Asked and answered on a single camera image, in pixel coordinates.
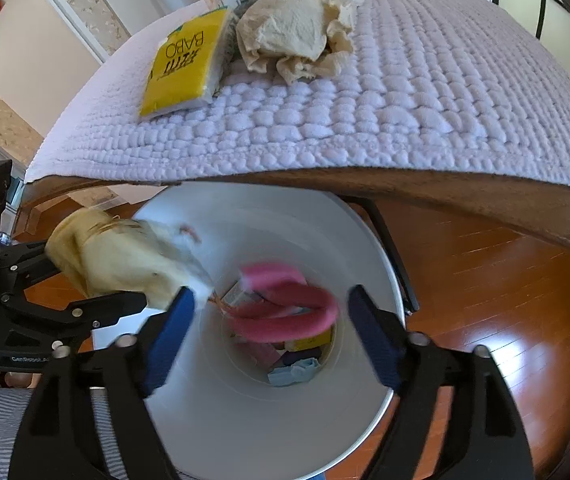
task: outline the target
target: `wooden bed frame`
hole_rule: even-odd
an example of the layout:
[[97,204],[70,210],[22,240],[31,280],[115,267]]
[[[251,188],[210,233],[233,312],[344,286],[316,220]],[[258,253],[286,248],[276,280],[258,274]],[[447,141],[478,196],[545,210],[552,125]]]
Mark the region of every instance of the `wooden bed frame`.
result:
[[[368,198],[394,196],[496,219],[516,231],[537,236],[570,250],[568,186],[480,173],[379,168],[268,171],[221,177],[217,180],[319,189]],[[114,184],[140,183],[48,176],[27,184],[14,233],[26,230],[30,215],[38,214],[35,208],[47,200],[74,190]]]

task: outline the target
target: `light blue face mask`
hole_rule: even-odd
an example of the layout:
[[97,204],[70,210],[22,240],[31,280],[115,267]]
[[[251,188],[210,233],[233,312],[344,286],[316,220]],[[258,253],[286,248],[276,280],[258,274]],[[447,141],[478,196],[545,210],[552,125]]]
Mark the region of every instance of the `light blue face mask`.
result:
[[294,383],[308,382],[316,372],[320,363],[315,357],[301,359],[290,366],[275,368],[267,374],[272,386],[289,386]]

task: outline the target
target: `blue gripper pad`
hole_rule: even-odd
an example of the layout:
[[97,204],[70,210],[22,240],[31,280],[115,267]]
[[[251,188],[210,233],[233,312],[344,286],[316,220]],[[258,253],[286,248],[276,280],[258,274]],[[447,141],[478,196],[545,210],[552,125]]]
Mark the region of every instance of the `blue gripper pad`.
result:
[[154,390],[165,384],[169,370],[194,318],[194,307],[194,294],[189,288],[184,287],[178,292],[167,312],[149,318],[148,321],[156,317],[164,317],[165,320],[146,352],[146,373],[143,382],[146,395],[151,395]]
[[361,285],[350,290],[347,311],[379,382],[398,389],[403,382],[398,368],[405,357],[405,346],[400,344],[405,329],[398,317],[377,309]]

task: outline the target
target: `crumpled paper towel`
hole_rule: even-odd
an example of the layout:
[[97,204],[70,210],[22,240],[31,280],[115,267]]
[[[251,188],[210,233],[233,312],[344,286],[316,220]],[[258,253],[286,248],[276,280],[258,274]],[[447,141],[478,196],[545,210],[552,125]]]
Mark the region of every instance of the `crumpled paper towel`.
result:
[[258,0],[236,26],[250,72],[266,73],[270,58],[287,84],[341,73],[353,52],[354,0]]
[[178,290],[188,286],[196,308],[202,308],[213,283],[191,254],[190,233],[79,209],[57,225],[45,253],[86,298],[130,290],[145,293],[147,306],[166,310]]

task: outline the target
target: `yellow tissue package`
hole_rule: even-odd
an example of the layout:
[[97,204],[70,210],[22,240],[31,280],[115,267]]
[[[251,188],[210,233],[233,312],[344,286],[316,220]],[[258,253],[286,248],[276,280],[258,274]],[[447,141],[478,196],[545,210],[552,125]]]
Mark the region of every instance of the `yellow tissue package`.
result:
[[227,8],[184,23],[158,49],[140,116],[151,119],[209,104],[236,50],[238,18]]

